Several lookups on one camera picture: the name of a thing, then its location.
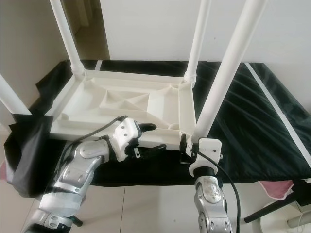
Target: black cable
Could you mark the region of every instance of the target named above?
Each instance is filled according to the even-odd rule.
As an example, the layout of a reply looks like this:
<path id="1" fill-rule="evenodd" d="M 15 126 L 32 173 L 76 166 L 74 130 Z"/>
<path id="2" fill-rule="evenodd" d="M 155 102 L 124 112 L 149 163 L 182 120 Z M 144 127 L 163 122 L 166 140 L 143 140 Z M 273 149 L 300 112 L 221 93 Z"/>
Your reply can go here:
<path id="1" fill-rule="evenodd" d="M 236 199 L 237 199 L 237 208 L 238 208 L 238 213 L 237 213 L 237 231 L 236 233 L 240 233 L 240 223 L 241 223 L 241 203 L 240 203 L 240 197 L 239 197 L 239 193 L 237 191 L 237 188 L 235 187 L 233 181 L 231 180 L 230 176 L 226 173 L 226 171 L 219 166 L 216 162 L 214 162 L 212 159 L 208 158 L 206 155 L 204 155 L 203 153 L 197 151 L 195 153 L 198 153 L 199 155 L 201 155 L 203 158 L 205 158 L 206 160 L 210 161 L 213 165 L 215 165 L 220 171 L 222 171 L 225 176 L 227 176 L 227 178 L 229 179 L 231 186 L 234 190 Z"/>
<path id="2" fill-rule="evenodd" d="M 64 162 L 65 155 L 66 155 L 68 149 L 69 149 L 74 143 L 79 142 L 79 141 L 82 141 L 82 140 L 84 140 L 84 139 L 86 139 L 86 138 L 88 138 L 88 137 L 91 137 L 91 136 L 93 136 L 94 134 L 97 134 L 97 133 L 99 133 L 100 131 L 105 130 L 106 128 L 108 128 L 109 126 L 111 126 L 112 124 L 114 124 L 116 121 L 122 122 L 122 121 L 124 121 L 124 119 L 126 119 L 126 118 L 127 118 L 127 116 L 119 116 L 119 117 L 113 119 L 113 120 L 112 120 L 111 122 L 109 122 L 108 124 L 102 126 L 101 128 L 99 128 L 99 129 L 97 129 L 97 130 L 95 130 L 95 131 L 93 131 L 93 132 L 91 132 L 91 133 L 89 133 L 89 134 L 87 134 L 87 135 L 84 135 L 84 136 L 82 136 L 82 137 L 79 137 L 79 138 L 75 139 L 75 140 L 72 141 L 68 146 L 66 146 L 66 148 L 64 149 L 64 151 L 63 151 L 63 153 L 62 153 L 62 155 L 61 155 L 61 157 L 60 157 L 60 162 L 59 162 L 59 165 L 58 165 L 58 168 L 57 168 L 57 177 L 60 176 L 60 171 L 61 171 L 61 167 L 62 167 L 63 162 Z"/>

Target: white wall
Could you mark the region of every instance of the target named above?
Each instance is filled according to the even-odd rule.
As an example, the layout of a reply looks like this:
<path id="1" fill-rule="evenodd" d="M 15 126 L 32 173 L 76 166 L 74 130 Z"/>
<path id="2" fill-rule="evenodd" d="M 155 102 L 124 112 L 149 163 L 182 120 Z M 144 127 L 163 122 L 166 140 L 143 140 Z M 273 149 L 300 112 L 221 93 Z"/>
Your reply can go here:
<path id="1" fill-rule="evenodd" d="M 50 1 L 0 0 L 0 73 L 26 106 L 39 96 L 35 83 L 64 59 Z M 0 122 L 13 123 L 1 102 Z"/>
<path id="2" fill-rule="evenodd" d="M 101 0 L 111 60 L 188 60 L 199 3 Z M 213 0 L 200 60 L 221 61 L 244 3 Z M 289 67 L 297 73 L 300 62 L 311 65 L 310 9 L 310 0 L 270 0 L 243 61 L 268 63 L 311 112 L 308 70 L 286 75 Z"/>

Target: white tape strip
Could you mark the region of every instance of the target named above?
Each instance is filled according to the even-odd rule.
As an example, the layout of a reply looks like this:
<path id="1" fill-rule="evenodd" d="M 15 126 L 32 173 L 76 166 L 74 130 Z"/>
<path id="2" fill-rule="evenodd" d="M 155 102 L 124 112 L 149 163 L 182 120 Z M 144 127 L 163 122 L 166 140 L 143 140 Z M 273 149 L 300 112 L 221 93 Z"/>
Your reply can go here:
<path id="1" fill-rule="evenodd" d="M 101 70 L 102 62 L 102 60 L 98 60 L 94 70 Z"/>
<path id="2" fill-rule="evenodd" d="M 298 137 L 296 131 L 293 129 L 292 125 L 290 124 L 290 122 L 288 121 L 286 116 L 283 114 L 282 110 L 277 105 L 276 101 L 274 100 L 274 98 L 272 97 L 272 95 L 270 94 L 270 92 L 268 91 L 266 86 L 260 80 L 260 78 L 257 75 L 257 73 L 254 71 L 254 69 L 251 67 L 251 65 L 249 63 L 245 63 L 245 65 L 249 69 L 251 74 L 253 75 L 254 79 L 257 81 L 258 85 L 261 87 L 262 91 L 264 92 L 264 94 L 266 95 L 267 99 L 269 100 L 269 102 L 271 103 L 273 108 L 275 109 L 275 111 L 278 114 L 278 116 L 283 121 L 283 124 L 285 125 L 287 131 L 289 132 L 289 134 L 292 137 L 293 141 L 296 143 L 298 149 L 300 150 L 301 154 L 303 155 L 303 157 L 307 161 L 309 167 L 311 168 L 311 156 L 310 156 L 309 152 L 307 151 L 305 145 L 303 145 L 303 143 L 300 140 L 300 138 Z"/>

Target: white plastic tray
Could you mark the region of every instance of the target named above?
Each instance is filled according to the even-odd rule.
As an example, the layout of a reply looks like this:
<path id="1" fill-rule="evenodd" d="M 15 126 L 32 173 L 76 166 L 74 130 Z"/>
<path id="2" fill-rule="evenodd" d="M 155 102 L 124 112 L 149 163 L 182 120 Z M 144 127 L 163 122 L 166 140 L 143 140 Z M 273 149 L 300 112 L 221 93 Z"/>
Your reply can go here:
<path id="1" fill-rule="evenodd" d="M 115 117 L 128 115 L 138 123 L 154 123 L 143 133 L 140 146 L 165 143 L 178 150 L 181 134 L 195 127 L 192 87 L 183 78 L 87 70 L 74 76 L 55 99 L 48 115 L 54 116 L 51 137 L 73 140 L 94 131 Z M 111 135 L 117 126 L 93 136 Z"/>

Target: doorway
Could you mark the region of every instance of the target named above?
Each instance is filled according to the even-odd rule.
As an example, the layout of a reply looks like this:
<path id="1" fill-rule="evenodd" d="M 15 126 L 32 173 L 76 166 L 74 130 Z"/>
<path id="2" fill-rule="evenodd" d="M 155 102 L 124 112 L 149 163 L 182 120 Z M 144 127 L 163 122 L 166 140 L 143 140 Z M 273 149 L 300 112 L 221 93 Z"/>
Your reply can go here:
<path id="1" fill-rule="evenodd" d="M 80 59 L 109 60 L 100 0 L 63 0 Z"/>

